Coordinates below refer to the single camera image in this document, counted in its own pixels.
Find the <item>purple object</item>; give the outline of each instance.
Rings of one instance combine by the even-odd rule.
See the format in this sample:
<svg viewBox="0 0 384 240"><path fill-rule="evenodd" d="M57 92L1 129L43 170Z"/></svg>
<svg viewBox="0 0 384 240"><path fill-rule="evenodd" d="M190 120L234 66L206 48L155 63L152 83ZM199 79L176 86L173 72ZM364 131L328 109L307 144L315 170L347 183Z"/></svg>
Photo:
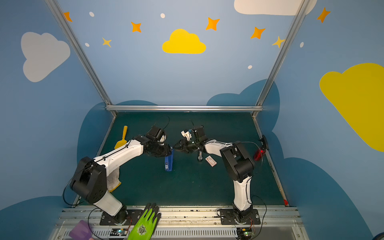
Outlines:
<svg viewBox="0 0 384 240"><path fill-rule="evenodd" d="M84 220L80 220L69 233L69 236L74 240L89 240L92 236L92 232L89 229L88 223Z"/></svg>

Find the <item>yellow handle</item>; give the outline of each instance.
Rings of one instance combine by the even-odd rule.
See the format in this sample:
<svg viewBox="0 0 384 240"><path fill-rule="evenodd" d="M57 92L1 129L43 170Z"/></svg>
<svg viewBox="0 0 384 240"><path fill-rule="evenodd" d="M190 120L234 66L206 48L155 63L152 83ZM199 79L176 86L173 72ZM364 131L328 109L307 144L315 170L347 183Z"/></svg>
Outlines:
<svg viewBox="0 0 384 240"><path fill-rule="evenodd" d="M122 139L125 139L125 135L127 135L128 126L124 126L124 130L122 131Z"/></svg>

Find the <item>dark green mat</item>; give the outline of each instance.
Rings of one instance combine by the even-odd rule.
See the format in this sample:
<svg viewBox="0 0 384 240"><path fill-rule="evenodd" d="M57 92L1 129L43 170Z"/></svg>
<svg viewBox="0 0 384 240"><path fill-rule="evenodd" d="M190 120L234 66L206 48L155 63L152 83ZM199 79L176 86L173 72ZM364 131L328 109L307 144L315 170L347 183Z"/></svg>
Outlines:
<svg viewBox="0 0 384 240"><path fill-rule="evenodd" d="M126 140L144 135L162 115L170 117L166 128L167 143L174 145L185 128L203 125L208 138L224 142L253 141L257 132L249 113L119 113L101 154L114 149L121 140L124 125L128 126ZM164 127L168 119L163 117L157 126ZM256 151L254 144L244 143L251 156ZM211 167L205 159L197 161L198 152L183 154L175 152L173 171L164 170L164 158L141 155L120 167L122 184L113 195L126 205L232 205L233 181L229 178L223 160L211 155L217 165ZM260 168L257 162L251 181L251 195L258 195L267 205L284 205L267 159ZM256 197L253 204L262 205Z"/></svg>

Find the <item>green glove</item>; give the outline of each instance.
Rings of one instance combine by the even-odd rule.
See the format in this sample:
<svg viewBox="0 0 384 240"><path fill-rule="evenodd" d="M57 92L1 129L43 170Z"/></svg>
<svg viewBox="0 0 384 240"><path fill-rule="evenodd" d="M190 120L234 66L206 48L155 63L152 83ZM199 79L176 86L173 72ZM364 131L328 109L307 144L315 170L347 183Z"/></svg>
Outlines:
<svg viewBox="0 0 384 240"><path fill-rule="evenodd" d="M159 207L156 204L147 204L127 240L149 240L161 216L161 213L157 213L158 211Z"/></svg>

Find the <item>star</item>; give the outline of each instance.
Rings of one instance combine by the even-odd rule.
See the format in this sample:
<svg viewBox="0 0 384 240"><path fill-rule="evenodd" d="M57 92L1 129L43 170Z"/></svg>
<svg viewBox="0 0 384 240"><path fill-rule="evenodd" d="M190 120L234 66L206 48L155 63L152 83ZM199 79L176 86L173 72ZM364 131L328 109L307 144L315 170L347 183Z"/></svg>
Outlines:
<svg viewBox="0 0 384 240"><path fill-rule="evenodd" d="M281 39L280 39L280 36L278 36L278 37L277 37L277 42L274 43L274 44L272 44L272 46L273 46L273 45L277 45L277 46L279 46L279 48L280 48L281 43L284 42L284 41L285 41L285 39L281 40Z"/></svg>
<svg viewBox="0 0 384 240"><path fill-rule="evenodd" d="M220 19L212 20L212 19L208 18L208 26L207 26L206 30L213 29L216 31L216 25L219 22L219 20Z"/></svg>
<svg viewBox="0 0 384 240"><path fill-rule="evenodd" d="M140 30L141 23L134 24L133 22L131 22L131 24L133 26L132 32L137 31L137 32L141 33L141 30Z"/></svg>
<svg viewBox="0 0 384 240"><path fill-rule="evenodd" d="M262 33L263 33L264 30L265 30L265 28L264 28L264 29L258 29L258 28L255 28L255 32L254 32L253 35L251 36L251 39L252 39L252 38L258 38L258 39L260 39L260 38L262 37Z"/></svg>
<svg viewBox="0 0 384 240"><path fill-rule="evenodd" d="M321 15L317 18L318 20L321 20L321 23L324 22L324 19L325 17L329 14L330 12L328 12L327 10L325 10L325 8L323 9L323 12L321 13Z"/></svg>
<svg viewBox="0 0 384 240"><path fill-rule="evenodd" d="M103 38L103 40L104 40L103 45L108 45L109 47L111 47L111 46L109 45L109 42L112 41L112 40L107 41L107 40L105 40L104 38Z"/></svg>
<svg viewBox="0 0 384 240"><path fill-rule="evenodd" d="M72 19L70 18L70 12L66 12L66 13L64 13L64 16L65 16L65 18L66 18L68 21L72 22Z"/></svg>

